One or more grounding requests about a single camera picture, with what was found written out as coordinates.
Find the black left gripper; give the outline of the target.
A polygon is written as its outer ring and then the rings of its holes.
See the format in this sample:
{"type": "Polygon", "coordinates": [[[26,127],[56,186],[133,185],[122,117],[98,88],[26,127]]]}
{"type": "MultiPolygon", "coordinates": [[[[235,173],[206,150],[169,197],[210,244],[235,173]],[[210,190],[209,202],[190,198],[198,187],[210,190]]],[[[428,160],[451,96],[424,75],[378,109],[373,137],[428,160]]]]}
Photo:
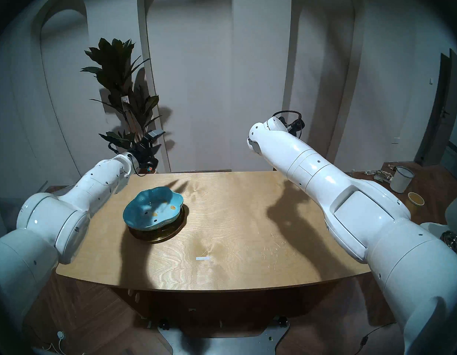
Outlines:
{"type": "Polygon", "coordinates": [[[139,167],[157,167],[159,160],[156,158],[156,153],[161,148],[161,144],[153,145],[152,141],[156,141],[166,132],[163,129],[150,130],[147,132],[147,137],[134,146],[134,157],[139,164],[139,167]]]}

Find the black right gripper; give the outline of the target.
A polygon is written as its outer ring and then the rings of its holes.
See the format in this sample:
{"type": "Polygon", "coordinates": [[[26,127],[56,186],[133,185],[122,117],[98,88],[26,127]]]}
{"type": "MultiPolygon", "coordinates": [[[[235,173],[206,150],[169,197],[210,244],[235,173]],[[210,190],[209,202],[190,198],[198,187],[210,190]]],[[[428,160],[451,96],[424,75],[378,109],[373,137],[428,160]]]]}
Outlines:
{"type": "Polygon", "coordinates": [[[280,116],[280,121],[283,123],[288,133],[297,134],[297,132],[299,132],[299,119],[296,119],[292,123],[288,124],[285,118],[280,116]]]}

